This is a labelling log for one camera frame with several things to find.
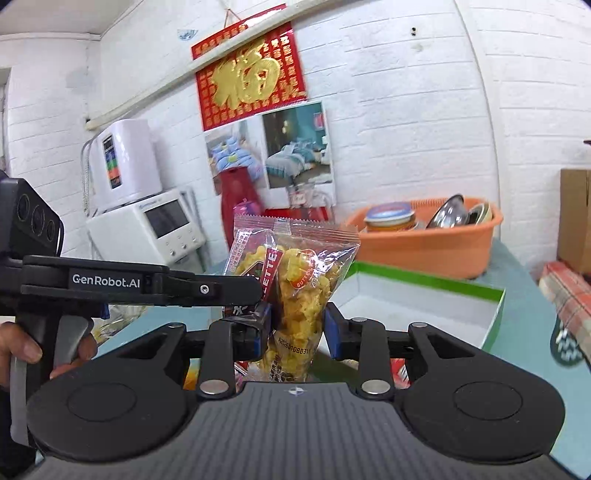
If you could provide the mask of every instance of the red banner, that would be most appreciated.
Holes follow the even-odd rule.
[[[192,48],[193,59],[238,35],[270,8],[224,28]],[[307,98],[291,24],[272,30],[195,74],[203,130]]]

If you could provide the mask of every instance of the gold character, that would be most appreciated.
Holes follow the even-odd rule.
[[[279,79],[280,65],[275,59],[264,59],[259,53],[265,40],[252,43],[236,56],[218,65],[212,75],[217,86],[213,101],[222,106],[226,101],[230,109],[243,103],[268,99]]]

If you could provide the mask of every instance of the microwave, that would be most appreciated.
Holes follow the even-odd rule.
[[[205,237],[177,189],[90,218],[86,226],[103,260],[203,271],[195,262]]]

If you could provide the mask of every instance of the metal bowl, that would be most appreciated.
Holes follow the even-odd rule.
[[[468,210],[464,206],[464,197],[460,194],[450,197],[427,224],[427,228],[453,228],[466,225]]]

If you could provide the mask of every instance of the trigger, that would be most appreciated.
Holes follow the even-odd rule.
[[[53,368],[71,364],[77,356],[78,344],[92,331],[90,319],[75,315],[62,315],[57,329],[56,349],[53,355]]]

